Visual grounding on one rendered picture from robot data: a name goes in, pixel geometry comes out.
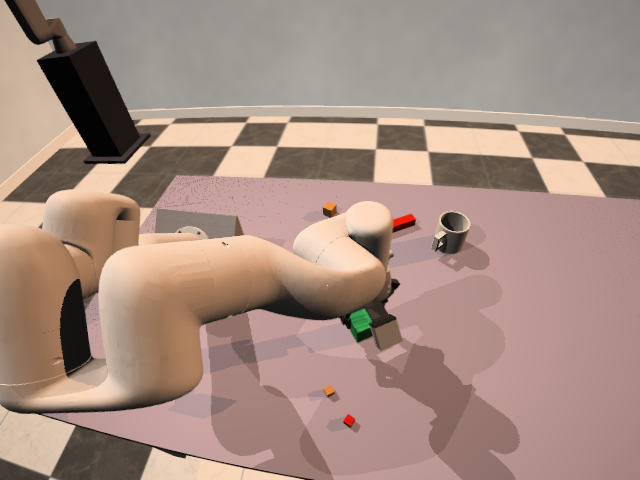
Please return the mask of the brown mug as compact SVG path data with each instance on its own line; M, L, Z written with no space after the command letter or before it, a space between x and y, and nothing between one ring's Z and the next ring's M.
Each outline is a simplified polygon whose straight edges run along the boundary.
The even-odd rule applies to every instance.
M470 221L462 213L455 211L443 213L439 218L431 249L434 252L439 249L446 254L458 253L464 245L469 229Z

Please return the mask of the red rectangular block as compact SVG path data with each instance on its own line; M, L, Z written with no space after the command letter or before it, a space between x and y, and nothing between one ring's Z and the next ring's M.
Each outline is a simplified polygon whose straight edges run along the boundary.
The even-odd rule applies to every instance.
M412 214L393 220L393 232L397 232L415 225L416 219Z

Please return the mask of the small red cube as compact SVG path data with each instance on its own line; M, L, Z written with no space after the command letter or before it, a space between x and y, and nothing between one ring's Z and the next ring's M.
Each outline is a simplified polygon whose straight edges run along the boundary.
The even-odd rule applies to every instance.
M346 416L345 420L343 421L344 424L346 424L348 427L351 428L351 426L353 425L353 423L355 422L355 418L353 418L352 416L350 416L349 414Z

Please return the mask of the green cube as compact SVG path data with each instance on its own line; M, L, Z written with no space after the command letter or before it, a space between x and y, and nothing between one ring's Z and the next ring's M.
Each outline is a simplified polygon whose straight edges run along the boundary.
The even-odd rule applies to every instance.
M350 331L357 343L372 337L372 333L369 327L369 322L372 322L372 320L370 319L365 309L352 313L350 317Z

